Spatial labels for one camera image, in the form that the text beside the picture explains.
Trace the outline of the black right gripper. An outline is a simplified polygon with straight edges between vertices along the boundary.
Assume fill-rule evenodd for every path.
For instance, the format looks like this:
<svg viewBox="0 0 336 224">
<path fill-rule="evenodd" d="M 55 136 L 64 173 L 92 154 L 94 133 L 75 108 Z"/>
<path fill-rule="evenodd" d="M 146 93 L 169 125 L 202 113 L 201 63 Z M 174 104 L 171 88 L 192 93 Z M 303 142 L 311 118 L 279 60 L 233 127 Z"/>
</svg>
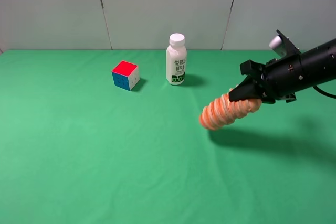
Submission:
<svg viewBox="0 0 336 224">
<path fill-rule="evenodd" d="M 240 64 L 241 75 L 247 77 L 228 93 L 230 102 L 261 99 L 263 103 L 296 101 L 298 57 L 273 59 L 266 64 L 247 60 Z M 260 76 L 258 83 L 250 76 Z"/>
</svg>

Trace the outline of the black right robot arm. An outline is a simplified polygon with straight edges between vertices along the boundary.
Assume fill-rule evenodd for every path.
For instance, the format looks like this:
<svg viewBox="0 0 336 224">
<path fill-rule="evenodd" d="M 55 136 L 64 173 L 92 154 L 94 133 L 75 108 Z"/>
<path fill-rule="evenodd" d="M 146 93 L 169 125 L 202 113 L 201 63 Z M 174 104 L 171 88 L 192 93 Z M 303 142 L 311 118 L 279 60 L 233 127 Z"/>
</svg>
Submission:
<svg viewBox="0 0 336 224">
<path fill-rule="evenodd" d="M 266 64 L 252 60 L 240 65 L 247 77 L 229 92 L 229 100 L 295 101 L 295 93 L 335 79 L 335 39 L 304 53 L 294 53 Z"/>
</svg>

